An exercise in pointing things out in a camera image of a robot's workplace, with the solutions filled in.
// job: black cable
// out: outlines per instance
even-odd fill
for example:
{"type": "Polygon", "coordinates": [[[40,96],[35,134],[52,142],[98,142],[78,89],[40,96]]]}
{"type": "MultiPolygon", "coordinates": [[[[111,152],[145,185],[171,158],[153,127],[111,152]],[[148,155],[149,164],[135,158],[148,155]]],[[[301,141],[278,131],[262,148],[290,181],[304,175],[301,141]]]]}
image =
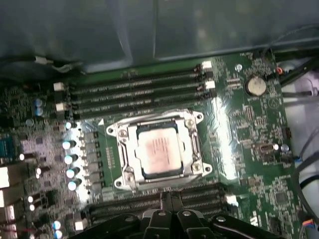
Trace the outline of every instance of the black cable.
{"type": "Polygon", "coordinates": [[[299,98],[312,96],[312,91],[301,91],[301,92],[283,92],[284,98],[299,98]]]}
{"type": "Polygon", "coordinates": [[[305,142],[303,148],[300,151],[299,157],[300,159],[303,159],[304,153],[306,149],[309,147],[310,143],[313,141],[313,139],[319,134],[319,126],[316,127],[310,134],[309,138],[305,142]]]}
{"type": "Polygon", "coordinates": [[[296,28],[294,30],[288,31],[285,34],[282,34],[280,36],[278,36],[275,40],[271,41],[262,51],[261,53],[261,59],[273,70],[276,69],[277,65],[274,63],[271,63],[270,61],[268,61],[266,59],[266,53],[267,51],[270,50],[270,48],[277,43],[278,41],[282,40],[283,38],[286,38],[287,36],[293,35],[299,31],[304,31],[304,30],[308,30],[308,29],[319,29],[319,23],[315,23],[315,24],[310,24],[310,25],[305,25],[305,26],[301,26],[299,28],[296,28]]]}
{"type": "Polygon", "coordinates": [[[311,176],[300,183],[301,189],[304,189],[307,185],[312,183],[313,181],[319,180],[319,175],[311,176]]]}
{"type": "Polygon", "coordinates": [[[299,176],[300,176],[301,171],[303,171],[305,168],[309,167],[310,165],[312,165],[313,163],[315,163],[318,160],[319,160],[319,151],[316,151],[310,157],[308,157],[306,160],[304,160],[296,168],[296,170],[292,174],[292,183],[296,189],[296,193],[299,196],[299,199],[300,199],[302,205],[304,206],[305,210],[312,216],[315,223],[317,223],[317,224],[319,223],[319,218],[317,217],[315,212],[311,209],[310,205],[308,204],[308,202],[303,194],[303,191],[302,191],[300,184],[299,184],[299,176]]]}
{"type": "Polygon", "coordinates": [[[319,66],[319,57],[314,57],[309,61],[305,62],[301,66],[293,69],[288,74],[283,75],[279,78],[281,87],[284,87],[303,76],[305,73],[317,68],[319,66]]]}
{"type": "Polygon", "coordinates": [[[274,51],[276,62],[290,61],[295,59],[304,59],[316,57],[319,55],[319,49],[298,49],[292,51],[274,51]]]}

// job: cable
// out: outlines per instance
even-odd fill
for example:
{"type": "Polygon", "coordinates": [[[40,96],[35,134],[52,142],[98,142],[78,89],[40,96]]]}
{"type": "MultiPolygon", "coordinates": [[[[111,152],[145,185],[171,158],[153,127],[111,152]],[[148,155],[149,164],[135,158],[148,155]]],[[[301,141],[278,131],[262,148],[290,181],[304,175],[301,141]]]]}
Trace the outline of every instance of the cable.
{"type": "Polygon", "coordinates": [[[319,28],[319,24],[318,23],[315,23],[315,24],[310,24],[310,25],[305,25],[305,26],[301,26],[299,28],[296,28],[294,30],[291,30],[291,31],[288,31],[286,32],[285,34],[282,34],[280,35],[279,37],[277,37],[275,40],[271,41],[265,48],[264,50],[262,51],[261,53],[261,59],[273,70],[276,69],[276,64],[274,63],[271,63],[270,61],[268,61],[266,59],[266,53],[267,51],[275,44],[277,43],[278,41],[282,40],[283,38],[287,37],[287,36],[290,36],[290,35],[293,35],[293,34],[296,34],[297,32],[299,31],[304,31],[304,30],[308,30],[308,29],[317,29],[319,28]]]}
{"type": "Polygon", "coordinates": [[[311,176],[300,183],[301,189],[304,189],[307,185],[311,184],[313,181],[319,180],[319,175],[311,176]]]}
{"type": "Polygon", "coordinates": [[[302,159],[306,149],[309,147],[310,143],[313,139],[319,134],[319,126],[317,126],[312,133],[310,134],[309,138],[307,139],[306,143],[304,144],[303,148],[300,151],[299,157],[302,159]]]}
{"type": "Polygon", "coordinates": [[[306,230],[306,226],[302,225],[300,230],[299,230],[299,233],[298,233],[298,239],[302,239],[303,238],[303,234],[306,230]]]}
{"type": "Polygon", "coordinates": [[[319,218],[316,216],[315,212],[311,209],[310,205],[308,204],[303,191],[299,184],[299,176],[300,172],[303,171],[305,168],[309,167],[313,163],[319,160],[319,151],[316,151],[313,153],[310,157],[308,157],[306,160],[304,160],[294,171],[292,174],[292,183],[296,189],[296,193],[299,196],[299,199],[304,206],[305,210],[311,215],[311,217],[314,219],[316,223],[319,223],[319,218]]]}
{"type": "Polygon", "coordinates": [[[293,69],[286,75],[282,75],[279,78],[281,87],[284,87],[297,79],[299,79],[301,76],[303,76],[305,73],[314,70],[319,66],[319,57],[311,58],[309,61],[305,62],[301,66],[297,67],[296,69],[293,69]]]}
{"type": "Polygon", "coordinates": [[[295,59],[304,59],[308,57],[316,57],[319,55],[319,48],[307,48],[289,51],[274,51],[277,62],[290,61],[295,59]]]}
{"type": "Polygon", "coordinates": [[[13,56],[0,58],[0,67],[13,62],[35,62],[41,65],[50,65],[52,69],[56,70],[59,73],[67,73],[82,65],[82,62],[65,63],[60,61],[53,61],[42,56],[13,56]]]}
{"type": "Polygon", "coordinates": [[[301,91],[301,92],[283,92],[284,98],[300,98],[312,96],[312,91],[301,91]]]}

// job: ram slot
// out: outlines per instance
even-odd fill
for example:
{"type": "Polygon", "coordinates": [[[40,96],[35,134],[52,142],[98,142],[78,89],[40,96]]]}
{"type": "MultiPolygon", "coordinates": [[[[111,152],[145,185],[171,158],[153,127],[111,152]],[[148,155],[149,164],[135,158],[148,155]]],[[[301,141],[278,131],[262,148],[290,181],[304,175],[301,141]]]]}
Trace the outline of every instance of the ram slot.
{"type": "Polygon", "coordinates": [[[180,81],[177,83],[162,83],[158,86],[137,86],[129,89],[120,89],[106,92],[92,92],[83,95],[71,94],[71,102],[74,104],[81,104],[84,102],[106,101],[111,99],[121,99],[126,97],[133,97],[139,95],[148,95],[155,91],[177,90],[191,87],[199,87],[204,84],[204,81],[180,81]]]}
{"type": "Polygon", "coordinates": [[[76,105],[74,107],[76,107],[78,110],[81,110],[83,112],[91,111],[91,109],[96,109],[96,108],[100,108],[101,110],[105,108],[109,110],[109,109],[120,108],[121,104],[125,106],[125,104],[134,104],[134,102],[141,102],[141,101],[156,102],[167,97],[172,97],[172,98],[184,97],[184,95],[196,94],[196,93],[198,93],[197,88],[184,89],[183,91],[167,90],[164,92],[156,92],[150,95],[135,96],[135,97],[129,97],[125,99],[110,99],[107,101],[92,102],[92,103],[88,102],[88,103],[76,105]]]}
{"type": "Polygon", "coordinates": [[[83,94],[90,90],[97,90],[97,91],[105,91],[111,85],[119,85],[119,84],[127,84],[129,83],[136,83],[142,84],[141,82],[145,82],[146,84],[154,84],[162,81],[168,80],[178,80],[178,79],[187,79],[187,78],[196,78],[201,75],[201,72],[194,72],[194,69],[185,70],[185,71],[174,71],[174,72],[163,72],[163,73],[156,73],[156,74],[149,74],[149,75],[136,75],[128,78],[117,78],[117,79],[110,79],[105,80],[103,82],[99,82],[96,84],[87,84],[87,85],[73,85],[72,92],[74,94],[83,94]]]}
{"type": "Polygon", "coordinates": [[[172,104],[176,105],[176,104],[196,103],[196,102],[201,102],[202,100],[209,99],[211,97],[212,95],[210,93],[196,93],[196,94],[190,94],[190,95],[182,95],[182,99],[171,97],[169,99],[165,99],[161,101],[153,100],[150,102],[147,102],[147,101],[138,102],[136,105],[125,106],[122,108],[118,107],[118,109],[111,109],[111,110],[110,109],[105,109],[105,110],[93,109],[93,112],[86,112],[86,113],[75,112],[73,117],[75,120],[85,120],[85,119],[91,119],[96,117],[136,112],[141,110],[157,109],[160,107],[167,107],[172,104]]]}

